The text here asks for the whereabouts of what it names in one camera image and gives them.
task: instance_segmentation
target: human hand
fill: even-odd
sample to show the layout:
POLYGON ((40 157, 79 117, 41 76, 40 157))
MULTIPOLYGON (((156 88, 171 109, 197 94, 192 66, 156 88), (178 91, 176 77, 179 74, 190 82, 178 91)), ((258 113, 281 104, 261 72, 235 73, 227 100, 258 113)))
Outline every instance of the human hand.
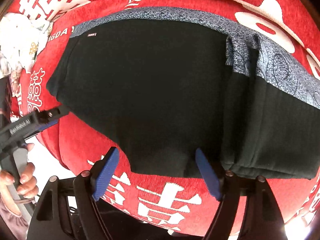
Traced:
MULTIPOLYGON (((33 143, 27 144, 27 150, 31 151, 34 147, 33 143)), ((19 195, 23 195, 25 198, 33 198, 39 192, 39 188, 36 185, 37 180, 33 176, 35 171, 35 166, 33 163, 28 163, 24 172, 21 174, 20 183, 21 185, 18 186, 17 192, 19 195)), ((19 208, 14 203, 7 186, 14 183, 14 177, 8 173, 7 171, 0 172, 0 195, 9 210, 14 212, 15 214, 19 214, 19 208)))

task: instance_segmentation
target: gray sleeve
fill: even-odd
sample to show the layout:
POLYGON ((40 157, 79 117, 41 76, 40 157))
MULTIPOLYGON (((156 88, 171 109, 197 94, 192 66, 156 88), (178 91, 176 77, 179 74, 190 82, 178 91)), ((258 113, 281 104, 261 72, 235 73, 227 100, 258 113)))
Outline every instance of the gray sleeve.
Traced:
POLYGON ((4 222, 7 224, 8 228, 14 234, 18 240, 26 240, 28 223, 23 219, 23 217, 12 213, 5 206, 2 197, 0 196, 0 216, 2 216, 4 222))

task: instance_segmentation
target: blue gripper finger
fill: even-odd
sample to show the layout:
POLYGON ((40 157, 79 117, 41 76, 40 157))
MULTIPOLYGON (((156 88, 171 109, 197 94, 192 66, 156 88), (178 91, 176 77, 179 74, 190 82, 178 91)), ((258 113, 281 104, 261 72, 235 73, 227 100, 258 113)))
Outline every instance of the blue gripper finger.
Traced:
POLYGON ((58 123, 58 120, 53 120, 53 121, 51 121, 51 122, 49 122, 49 123, 44 124, 43 126, 41 126, 41 127, 38 129, 38 131, 39 131, 39 132, 42 132, 43 130, 45 130, 45 129, 47 129, 47 128, 49 128, 49 127, 51 127, 51 126, 53 126, 53 125, 55 125, 55 124, 57 124, 57 123, 58 123))
POLYGON ((196 164, 198 165, 210 195, 215 197, 217 201, 221 201, 222 192, 220 191, 221 187, 218 176, 200 148, 196 150, 196 164))
POLYGON ((109 183, 111 181, 112 175, 114 174, 116 167, 118 166, 119 156, 119 150, 115 148, 110 154, 110 157, 104 165, 98 178, 96 179, 96 190, 92 194, 92 197, 95 201, 98 201, 99 198, 105 194, 107 187, 109 186, 109 183))

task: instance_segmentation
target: white chinese character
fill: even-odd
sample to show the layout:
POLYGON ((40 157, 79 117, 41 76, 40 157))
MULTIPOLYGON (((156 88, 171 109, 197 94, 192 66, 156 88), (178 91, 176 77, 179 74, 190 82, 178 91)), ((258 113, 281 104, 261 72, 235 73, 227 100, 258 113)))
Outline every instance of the white chinese character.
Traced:
MULTIPOLYGON (((179 222, 185 218, 179 212, 190 213, 190 209, 187 205, 184 205, 178 209, 173 208, 172 204, 174 201, 188 203, 188 204, 195 204, 195 205, 200 205, 202 203, 202 200, 198 194, 194 195, 190 199, 176 198, 177 193, 179 191, 183 191, 184 188, 179 186, 178 184, 175 184, 175 183, 167 182, 165 184, 164 189, 161 194, 156 193, 156 192, 152 192, 150 190, 144 189, 139 186, 137 186, 137 189, 144 191, 144 192, 147 192, 147 193, 150 193, 150 194, 153 194, 153 195, 157 195, 160 197, 158 203, 153 203, 153 202, 147 201, 145 199, 139 198, 140 203, 138 205, 138 215, 140 215, 142 217, 146 217, 148 219, 148 221, 152 222, 152 223, 155 223, 155 222, 153 222, 153 219, 160 220, 159 223, 155 223, 156 225, 164 225, 164 224, 178 225, 179 222), (172 213, 172 212, 168 213, 168 212, 161 212, 156 209, 151 209, 151 208, 148 208, 143 202, 157 206, 157 207, 166 208, 170 211, 176 211, 176 212, 175 213, 172 213), (163 215, 168 216, 169 219, 166 220, 166 219, 163 219, 160 217, 156 217, 156 214, 159 214, 162 217, 163 217, 163 215)), ((178 227, 174 227, 174 228, 166 227, 166 228, 180 231, 180 229, 178 227)))
MULTIPOLYGON (((117 180, 117 181, 119 181, 119 182, 121 182, 121 183, 123 183, 123 184, 126 184, 126 185, 128 185, 128 186, 131 185, 130 180, 129 180, 129 178, 128 178, 128 176, 127 176, 127 174, 126 174, 125 172, 122 173, 122 175, 120 176, 120 178, 118 178, 118 177, 115 176, 115 175, 112 175, 112 178, 113 178, 114 180, 117 180)), ((112 199, 111 197, 109 197, 109 196, 107 196, 107 195, 104 195, 103 199, 108 198, 108 199, 110 199, 111 204, 117 203, 118 205, 123 206, 123 201, 125 201, 125 198, 119 193, 119 192, 124 193, 124 188, 123 188, 123 186, 122 186, 120 183, 117 183, 117 184, 114 186, 114 185, 112 185, 111 182, 110 182, 109 188, 115 189, 115 190, 111 190, 111 189, 108 189, 108 188, 107 188, 107 192, 112 193, 115 198, 112 199)))
POLYGON ((19 11, 30 20, 56 21, 71 9, 90 3, 88 0, 20 0, 19 11))
POLYGON ((314 210, 316 210, 317 206, 319 205, 320 202, 320 189, 318 190, 317 194, 315 195, 315 198, 313 199, 309 210, 311 212, 313 212, 314 210))
POLYGON ((92 162, 92 161, 90 161, 90 160, 87 160, 87 162, 88 162, 90 165, 92 165, 92 166, 94 165, 94 162, 92 162))
POLYGON ((42 106, 42 100, 40 99, 41 95, 41 83, 42 78, 45 75, 45 71, 42 68, 36 73, 33 71, 32 75, 30 76, 30 85, 28 89, 28 112, 31 113, 34 110, 39 111, 39 107, 42 106))

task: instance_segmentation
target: finger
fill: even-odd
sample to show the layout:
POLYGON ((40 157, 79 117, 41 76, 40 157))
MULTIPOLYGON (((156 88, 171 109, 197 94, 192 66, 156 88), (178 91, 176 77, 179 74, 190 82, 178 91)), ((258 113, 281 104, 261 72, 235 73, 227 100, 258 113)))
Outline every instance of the finger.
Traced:
POLYGON ((7 171, 1 171, 0 183, 4 185, 11 185, 12 183, 14 183, 14 177, 7 171))
POLYGON ((32 190, 30 190, 27 194, 23 195, 25 198, 33 198, 39 193, 38 186, 35 186, 32 190))
POLYGON ((26 146, 26 149, 29 151, 31 151, 33 149, 33 147, 35 146, 34 143, 28 143, 27 146, 26 146))
POLYGON ((25 184, 26 182, 28 182, 33 177, 35 169, 36 168, 33 163, 28 163, 25 170, 21 174, 20 183, 25 184))
POLYGON ((36 184, 37 184, 36 177, 32 177, 28 182, 26 182, 23 185, 20 185, 17 188, 17 192, 18 192, 19 195, 25 195, 30 190, 33 190, 36 187, 36 184))

